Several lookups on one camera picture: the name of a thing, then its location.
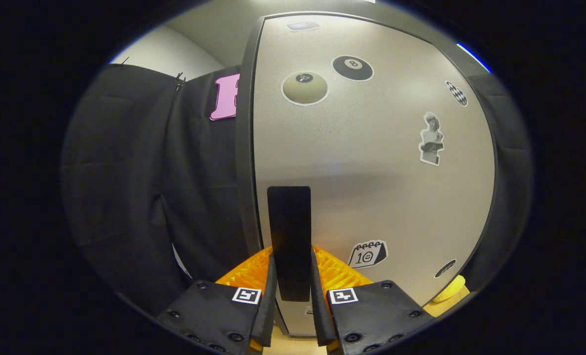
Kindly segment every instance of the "calendar sticker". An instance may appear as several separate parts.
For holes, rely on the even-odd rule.
[[[352,247],[347,265],[351,268],[372,267],[385,260],[388,254],[385,241],[372,240],[358,243]]]

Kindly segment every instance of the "floor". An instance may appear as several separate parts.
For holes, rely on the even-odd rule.
[[[293,338],[282,334],[273,326],[270,348],[264,348],[264,355],[326,355],[326,347],[317,346],[316,338]]]

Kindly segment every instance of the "white wall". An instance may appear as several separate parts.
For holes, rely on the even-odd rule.
[[[122,50],[111,63],[137,65],[187,80],[223,69],[223,65],[183,34],[162,25]]]

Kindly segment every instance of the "ceiling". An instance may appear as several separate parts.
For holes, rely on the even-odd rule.
[[[457,42],[424,19],[378,0],[212,0],[166,23],[191,39],[224,67],[242,63],[245,46],[256,20],[289,11],[331,11],[370,18],[426,39],[446,53],[465,75],[486,71]]]

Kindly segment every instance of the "pink letter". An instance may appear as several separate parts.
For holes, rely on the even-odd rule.
[[[236,95],[238,95],[238,80],[240,74],[224,76],[216,81],[218,84],[218,97],[216,97],[216,109],[209,119],[234,117],[236,115]]]

